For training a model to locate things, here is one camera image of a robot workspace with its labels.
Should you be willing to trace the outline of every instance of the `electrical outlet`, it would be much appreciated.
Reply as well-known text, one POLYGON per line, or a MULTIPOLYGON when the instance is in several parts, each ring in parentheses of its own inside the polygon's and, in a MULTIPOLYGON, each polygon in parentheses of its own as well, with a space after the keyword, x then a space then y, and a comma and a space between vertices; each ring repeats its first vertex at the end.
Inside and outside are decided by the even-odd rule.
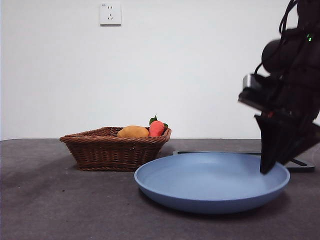
POLYGON ((101 3, 100 26, 121 26, 121 4, 119 2, 101 3))

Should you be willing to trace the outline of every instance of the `plastic plate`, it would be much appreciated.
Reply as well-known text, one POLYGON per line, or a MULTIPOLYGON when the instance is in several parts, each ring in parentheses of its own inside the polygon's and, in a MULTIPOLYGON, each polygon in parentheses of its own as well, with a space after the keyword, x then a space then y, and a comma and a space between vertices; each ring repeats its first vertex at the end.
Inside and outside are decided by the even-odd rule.
POLYGON ((290 173, 281 164, 263 175, 260 156, 200 152, 166 156, 139 167, 134 179, 145 195, 166 207, 199 214, 229 214, 275 199, 290 173))

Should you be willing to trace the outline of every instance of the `yellow mango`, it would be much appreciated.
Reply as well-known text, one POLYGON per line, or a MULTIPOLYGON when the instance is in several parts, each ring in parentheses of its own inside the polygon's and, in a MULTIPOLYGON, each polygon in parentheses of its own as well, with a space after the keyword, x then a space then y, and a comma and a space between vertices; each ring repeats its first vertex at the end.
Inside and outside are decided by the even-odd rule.
POLYGON ((122 138, 143 138, 149 136, 149 131, 143 126, 130 125, 122 128, 118 133, 122 138))

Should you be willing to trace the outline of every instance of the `dark tabletop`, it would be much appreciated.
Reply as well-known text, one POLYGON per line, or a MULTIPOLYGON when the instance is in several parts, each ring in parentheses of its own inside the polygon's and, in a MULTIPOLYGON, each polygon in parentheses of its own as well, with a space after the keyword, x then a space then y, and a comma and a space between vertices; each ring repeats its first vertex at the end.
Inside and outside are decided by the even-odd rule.
MULTIPOLYGON (((133 172, 81 171, 57 139, 1 143, 1 240, 318 240, 320 145, 299 159, 315 172, 291 173, 285 191, 246 212, 171 210, 139 190, 133 172)), ((171 139, 173 151, 260 150, 259 140, 171 139)))

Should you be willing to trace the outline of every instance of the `basket rim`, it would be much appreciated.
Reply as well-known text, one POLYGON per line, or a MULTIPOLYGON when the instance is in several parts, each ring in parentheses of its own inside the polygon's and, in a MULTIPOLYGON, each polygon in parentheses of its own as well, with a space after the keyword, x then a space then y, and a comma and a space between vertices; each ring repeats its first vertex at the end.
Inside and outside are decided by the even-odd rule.
POLYGON ((168 127, 161 136, 145 136, 145 137, 118 137, 118 136, 101 136, 101 135, 85 135, 94 133, 105 129, 123 129, 123 127, 102 127, 90 131, 84 131, 80 133, 68 134, 60 137, 60 141, 64 143, 162 143, 167 142, 170 139, 172 130, 168 127))

